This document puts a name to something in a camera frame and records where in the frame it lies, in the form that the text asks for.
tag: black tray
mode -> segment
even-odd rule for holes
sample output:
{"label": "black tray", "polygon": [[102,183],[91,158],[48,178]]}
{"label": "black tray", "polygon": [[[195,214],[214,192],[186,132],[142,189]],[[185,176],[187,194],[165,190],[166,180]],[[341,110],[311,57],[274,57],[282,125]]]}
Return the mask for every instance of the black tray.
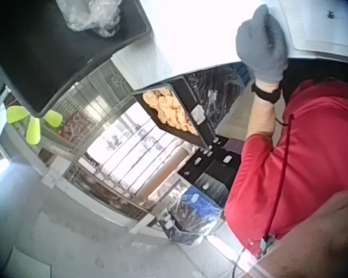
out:
{"label": "black tray", "polygon": [[151,32],[138,0],[123,0],[119,31],[102,38],[67,27],[56,0],[0,0],[0,76],[42,117],[77,81]]}
{"label": "black tray", "polygon": [[[170,83],[163,83],[143,90],[135,91],[133,92],[133,95],[160,129],[168,133],[171,133],[174,136],[177,136],[189,143],[207,149],[208,146],[211,145],[213,139],[215,138],[215,134],[212,128],[210,127],[210,124],[207,119],[205,119],[202,123],[198,125],[191,116],[190,111],[192,111],[199,104],[199,102],[196,100],[195,95],[189,87],[189,84],[183,77],[172,79],[169,82]],[[186,112],[188,118],[191,120],[191,123],[195,127],[198,133],[197,136],[188,131],[179,130],[162,123],[157,116],[157,110],[149,107],[148,104],[143,100],[143,93],[162,87],[168,87],[174,93],[174,95],[184,108],[184,111]]]}

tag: skin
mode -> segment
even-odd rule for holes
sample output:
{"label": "skin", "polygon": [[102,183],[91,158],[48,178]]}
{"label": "skin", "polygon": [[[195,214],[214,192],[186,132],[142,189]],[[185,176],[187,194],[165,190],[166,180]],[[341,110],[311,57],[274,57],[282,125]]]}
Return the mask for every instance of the skin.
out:
{"label": "skin", "polygon": [[[271,93],[278,88],[278,83],[268,83],[257,79],[256,85],[265,92]],[[246,139],[253,134],[262,134],[272,140],[275,127],[274,105],[262,100],[254,94]]]}
{"label": "skin", "polygon": [[348,277],[348,191],[339,192],[291,230],[243,278]]}

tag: plastic bag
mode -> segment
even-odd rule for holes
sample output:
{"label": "plastic bag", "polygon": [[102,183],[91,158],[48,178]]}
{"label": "plastic bag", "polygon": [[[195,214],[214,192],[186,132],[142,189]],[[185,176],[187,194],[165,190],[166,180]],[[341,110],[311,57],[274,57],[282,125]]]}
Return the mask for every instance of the plastic bag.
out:
{"label": "plastic bag", "polygon": [[196,187],[191,186],[158,217],[162,230],[171,242],[195,246],[215,227],[222,209]]}
{"label": "plastic bag", "polygon": [[57,0],[70,29],[92,29],[108,38],[118,31],[121,0]]}

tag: yellow-green fan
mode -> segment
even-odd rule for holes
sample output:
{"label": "yellow-green fan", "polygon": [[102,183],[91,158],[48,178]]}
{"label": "yellow-green fan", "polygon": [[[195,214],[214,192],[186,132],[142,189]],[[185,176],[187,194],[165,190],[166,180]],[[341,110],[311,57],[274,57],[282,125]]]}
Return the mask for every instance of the yellow-green fan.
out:
{"label": "yellow-green fan", "polygon": [[[40,119],[30,115],[22,106],[14,105],[6,110],[6,119],[8,123],[15,123],[27,116],[30,116],[30,122],[27,127],[26,141],[30,145],[36,145],[40,142],[41,138]],[[54,110],[49,110],[43,118],[53,127],[59,127],[63,119],[62,115]]]}

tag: black wristwatch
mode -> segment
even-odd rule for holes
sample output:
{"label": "black wristwatch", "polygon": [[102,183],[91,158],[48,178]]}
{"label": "black wristwatch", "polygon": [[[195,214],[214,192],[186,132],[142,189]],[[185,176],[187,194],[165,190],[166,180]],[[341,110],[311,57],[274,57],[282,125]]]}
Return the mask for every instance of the black wristwatch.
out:
{"label": "black wristwatch", "polygon": [[272,104],[275,104],[280,99],[280,96],[281,96],[281,88],[280,87],[273,90],[272,93],[268,93],[268,92],[263,91],[262,89],[258,88],[255,85],[255,82],[253,83],[253,85],[251,85],[251,91],[254,92],[262,100],[269,101]]}

